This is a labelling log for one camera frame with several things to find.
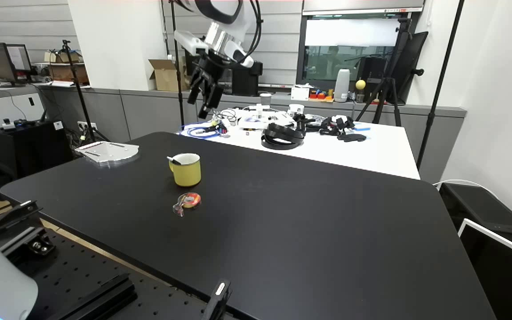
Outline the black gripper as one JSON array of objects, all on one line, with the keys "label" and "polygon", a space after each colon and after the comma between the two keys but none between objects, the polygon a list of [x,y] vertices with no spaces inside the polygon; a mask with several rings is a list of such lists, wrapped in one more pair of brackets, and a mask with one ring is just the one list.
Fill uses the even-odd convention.
[{"label": "black gripper", "polygon": [[194,105],[202,98],[204,107],[217,107],[224,89],[218,86],[226,70],[224,59],[215,54],[201,55],[190,77],[188,103]]}]

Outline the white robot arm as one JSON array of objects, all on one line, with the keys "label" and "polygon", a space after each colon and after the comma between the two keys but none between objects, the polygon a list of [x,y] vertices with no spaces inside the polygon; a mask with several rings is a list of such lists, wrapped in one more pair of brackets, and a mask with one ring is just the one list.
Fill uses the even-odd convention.
[{"label": "white robot arm", "polygon": [[188,102],[202,96],[202,112],[217,109],[224,89],[218,86],[227,66],[252,68],[261,39],[259,0],[170,0],[181,9],[204,16],[210,25],[204,36],[176,31],[176,43],[197,66],[192,75]]}]

